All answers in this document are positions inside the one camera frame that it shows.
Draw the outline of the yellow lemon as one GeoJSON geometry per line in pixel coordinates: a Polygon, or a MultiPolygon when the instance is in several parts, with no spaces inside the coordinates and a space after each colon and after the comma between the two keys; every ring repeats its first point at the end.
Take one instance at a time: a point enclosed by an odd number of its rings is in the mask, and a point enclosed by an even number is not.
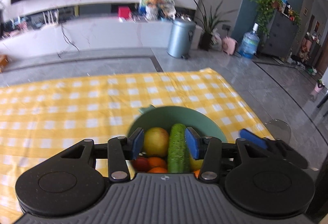
{"type": "Polygon", "coordinates": [[[197,171],[200,170],[203,164],[203,160],[195,160],[191,155],[190,155],[190,170],[191,171],[197,171]]]}

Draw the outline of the red tomato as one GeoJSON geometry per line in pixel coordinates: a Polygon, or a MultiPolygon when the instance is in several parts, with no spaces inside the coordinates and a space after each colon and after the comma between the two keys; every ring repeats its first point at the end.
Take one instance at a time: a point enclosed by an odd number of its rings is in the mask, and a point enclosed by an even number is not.
{"type": "Polygon", "coordinates": [[[132,160],[131,164],[136,172],[148,172],[151,170],[148,159],[143,156],[139,156],[136,160],[132,160]]]}

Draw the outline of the green cucumber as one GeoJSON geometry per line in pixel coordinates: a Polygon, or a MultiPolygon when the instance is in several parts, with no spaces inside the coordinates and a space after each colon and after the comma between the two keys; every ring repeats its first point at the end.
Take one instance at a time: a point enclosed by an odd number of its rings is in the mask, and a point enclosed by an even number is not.
{"type": "Polygon", "coordinates": [[[185,140],[186,126],[174,124],[169,137],[167,167],[170,174],[190,172],[190,154],[185,140]]]}

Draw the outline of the orange mandarin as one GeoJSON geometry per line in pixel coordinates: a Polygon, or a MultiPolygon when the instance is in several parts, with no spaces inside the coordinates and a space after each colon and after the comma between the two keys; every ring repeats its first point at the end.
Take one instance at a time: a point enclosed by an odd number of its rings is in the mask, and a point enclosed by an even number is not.
{"type": "Polygon", "coordinates": [[[155,156],[149,157],[147,160],[148,160],[149,167],[151,169],[156,168],[156,167],[167,169],[167,163],[165,162],[164,159],[162,159],[160,157],[155,157],[155,156]]]}
{"type": "Polygon", "coordinates": [[[195,176],[196,178],[198,178],[198,177],[199,177],[199,174],[200,174],[200,170],[196,170],[196,171],[194,171],[193,173],[194,173],[194,176],[195,176]]]}
{"type": "Polygon", "coordinates": [[[148,171],[150,174],[167,174],[168,171],[166,168],[163,167],[154,167],[151,170],[148,171]]]}

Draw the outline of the large yellow-green pear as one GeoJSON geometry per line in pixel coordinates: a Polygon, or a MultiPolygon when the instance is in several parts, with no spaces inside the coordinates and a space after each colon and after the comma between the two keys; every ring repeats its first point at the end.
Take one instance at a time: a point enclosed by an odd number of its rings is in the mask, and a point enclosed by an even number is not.
{"type": "Polygon", "coordinates": [[[150,128],[145,133],[143,151],[147,156],[165,157],[169,147],[169,134],[163,128],[150,128]]]}

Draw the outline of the green colander bowl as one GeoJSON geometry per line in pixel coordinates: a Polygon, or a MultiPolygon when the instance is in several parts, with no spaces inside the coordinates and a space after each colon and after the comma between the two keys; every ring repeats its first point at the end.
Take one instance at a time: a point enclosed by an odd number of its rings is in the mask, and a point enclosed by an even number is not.
{"type": "Polygon", "coordinates": [[[143,107],[139,109],[141,113],[131,124],[126,134],[127,137],[137,128],[147,131],[150,128],[162,128],[167,132],[171,131],[174,124],[183,124],[192,127],[200,136],[217,137],[223,142],[227,142],[225,135],[215,122],[204,114],[181,106],[161,106],[143,107]]]}

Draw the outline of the yellow checked tablecloth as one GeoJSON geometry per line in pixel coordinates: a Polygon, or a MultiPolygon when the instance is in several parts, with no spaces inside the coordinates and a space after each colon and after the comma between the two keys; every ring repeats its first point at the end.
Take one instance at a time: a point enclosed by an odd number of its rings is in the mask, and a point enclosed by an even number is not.
{"type": "Polygon", "coordinates": [[[21,216],[15,183],[27,169],[86,138],[126,135],[142,107],[184,106],[222,130],[228,142],[248,129],[270,137],[264,124],[217,72],[105,75],[1,88],[1,223],[21,216]]]}

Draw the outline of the pink pig toy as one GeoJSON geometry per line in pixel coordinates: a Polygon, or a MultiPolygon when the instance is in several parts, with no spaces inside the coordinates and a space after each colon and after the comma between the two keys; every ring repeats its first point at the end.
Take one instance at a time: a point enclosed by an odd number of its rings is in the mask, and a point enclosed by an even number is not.
{"type": "Polygon", "coordinates": [[[237,41],[231,37],[224,37],[222,39],[222,50],[228,54],[233,55],[236,49],[237,41]]]}

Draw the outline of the grey metal trash can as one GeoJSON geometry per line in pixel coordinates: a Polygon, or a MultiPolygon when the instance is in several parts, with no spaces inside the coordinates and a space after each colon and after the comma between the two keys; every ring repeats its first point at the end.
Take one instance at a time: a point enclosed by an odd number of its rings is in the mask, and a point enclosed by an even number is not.
{"type": "Polygon", "coordinates": [[[173,21],[167,54],[177,59],[188,59],[196,23],[190,20],[173,21]]]}

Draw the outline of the potted green plant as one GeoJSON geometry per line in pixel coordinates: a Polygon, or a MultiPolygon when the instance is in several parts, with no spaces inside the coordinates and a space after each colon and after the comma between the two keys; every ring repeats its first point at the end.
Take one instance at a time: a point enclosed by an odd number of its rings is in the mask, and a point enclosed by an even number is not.
{"type": "Polygon", "coordinates": [[[223,0],[222,0],[215,7],[215,9],[213,9],[213,7],[210,6],[210,9],[206,10],[202,0],[199,0],[198,2],[196,2],[196,0],[193,1],[196,4],[197,10],[201,14],[200,17],[195,17],[195,19],[200,22],[200,25],[203,28],[203,35],[200,40],[200,49],[209,51],[211,49],[211,44],[212,44],[212,33],[215,30],[215,28],[219,24],[224,24],[229,22],[229,20],[225,19],[224,16],[237,12],[238,9],[221,11],[220,8],[223,4],[223,0]]]}

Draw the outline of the red box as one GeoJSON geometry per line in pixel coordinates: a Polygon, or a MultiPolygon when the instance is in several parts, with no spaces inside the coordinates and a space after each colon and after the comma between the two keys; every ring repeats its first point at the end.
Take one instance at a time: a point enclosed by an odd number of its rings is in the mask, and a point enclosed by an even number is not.
{"type": "Polygon", "coordinates": [[[128,6],[121,6],[118,8],[118,17],[121,19],[129,19],[131,17],[131,10],[128,6]]]}

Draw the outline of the white wifi router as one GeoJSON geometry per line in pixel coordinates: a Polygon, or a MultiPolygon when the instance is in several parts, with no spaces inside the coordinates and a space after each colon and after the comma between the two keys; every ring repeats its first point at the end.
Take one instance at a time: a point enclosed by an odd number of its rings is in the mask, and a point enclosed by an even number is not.
{"type": "Polygon", "coordinates": [[[59,24],[59,10],[53,9],[46,12],[42,12],[43,22],[45,25],[59,24]]]}

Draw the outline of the trailing ivy plant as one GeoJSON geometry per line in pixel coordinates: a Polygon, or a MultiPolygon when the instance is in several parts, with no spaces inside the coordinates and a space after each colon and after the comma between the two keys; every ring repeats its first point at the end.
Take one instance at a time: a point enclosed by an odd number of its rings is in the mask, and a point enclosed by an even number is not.
{"type": "Polygon", "coordinates": [[[281,7],[281,0],[251,0],[256,6],[256,23],[259,25],[257,34],[261,41],[268,36],[267,25],[270,23],[277,9],[281,7]]]}

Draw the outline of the teddy bear toy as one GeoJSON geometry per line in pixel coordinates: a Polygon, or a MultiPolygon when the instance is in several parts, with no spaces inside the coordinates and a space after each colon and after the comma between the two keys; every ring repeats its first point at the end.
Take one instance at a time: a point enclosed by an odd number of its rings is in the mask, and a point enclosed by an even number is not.
{"type": "Polygon", "coordinates": [[[158,9],[163,0],[148,0],[146,3],[146,19],[153,21],[158,19],[158,9]]]}

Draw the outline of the orange cardboard box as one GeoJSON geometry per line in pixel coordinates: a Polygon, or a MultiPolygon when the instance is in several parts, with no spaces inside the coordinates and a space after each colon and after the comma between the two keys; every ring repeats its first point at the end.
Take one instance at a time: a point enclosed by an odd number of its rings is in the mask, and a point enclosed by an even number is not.
{"type": "Polygon", "coordinates": [[[8,58],[6,55],[0,55],[0,72],[3,71],[3,69],[7,66],[8,64],[8,58]]]}

